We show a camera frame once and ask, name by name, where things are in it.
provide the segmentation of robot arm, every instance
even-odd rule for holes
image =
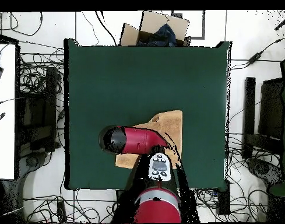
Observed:
[[[171,146],[158,132],[110,126],[101,131],[99,143],[104,151],[141,155],[133,168],[132,186],[121,195],[112,223],[199,222],[185,172],[177,165],[179,197],[171,160],[165,154]]]

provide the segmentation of dark green tabletop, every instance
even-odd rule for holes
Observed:
[[[80,47],[68,40],[69,188],[123,189],[131,171],[100,149],[99,132],[171,110],[183,112],[189,186],[223,186],[229,45]]]

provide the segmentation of cardboard box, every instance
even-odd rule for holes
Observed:
[[[139,30],[124,23],[120,45],[135,46],[139,40],[147,40],[151,34],[158,31],[166,23],[173,30],[178,46],[183,46],[189,21],[151,11],[143,11]]]

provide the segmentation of white table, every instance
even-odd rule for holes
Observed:
[[[2,50],[0,66],[3,73],[0,79],[0,102],[15,98],[15,45]],[[15,154],[15,101],[0,104],[0,179],[14,179]]]

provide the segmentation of blue cloth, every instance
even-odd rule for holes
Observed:
[[[171,27],[165,24],[154,34],[151,34],[147,42],[139,41],[137,46],[175,47],[177,46],[177,41]]]

